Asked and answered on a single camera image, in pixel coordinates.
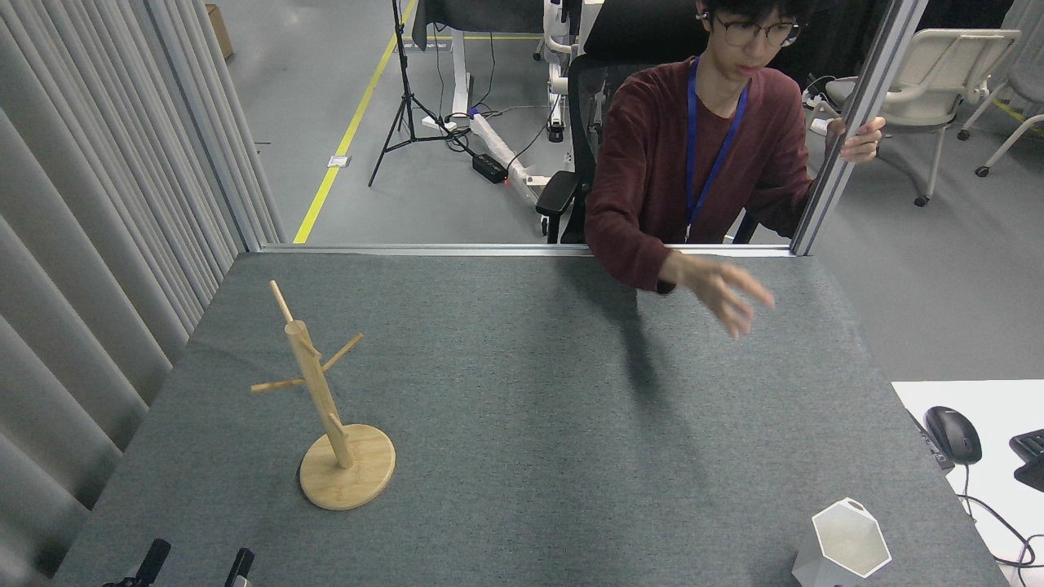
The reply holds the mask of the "seated person's right hand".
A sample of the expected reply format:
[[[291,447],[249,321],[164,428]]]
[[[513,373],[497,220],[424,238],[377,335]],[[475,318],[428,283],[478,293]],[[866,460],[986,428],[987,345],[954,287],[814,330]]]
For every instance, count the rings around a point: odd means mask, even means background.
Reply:
[[[707,256],[686,255],[672,250],[657,272],[657,279],[694,294],[734,339],[752,331],[754,309],[749,302],[751,298],[768,308],[776,305],[772,290],[748,271]]]

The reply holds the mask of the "seated person's left hand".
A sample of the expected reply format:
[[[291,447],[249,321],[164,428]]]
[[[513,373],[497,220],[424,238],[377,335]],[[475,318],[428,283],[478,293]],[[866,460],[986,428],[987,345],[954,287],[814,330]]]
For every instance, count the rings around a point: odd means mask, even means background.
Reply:
[[[832,127],[840,142],[839,155],[844,161],[852,164],[867,163],[875,159],[879,144],[883,140],[883,130],[887,119],[877,116],[862,124],[859,130],[849,134],[843,119],[832,121]]]

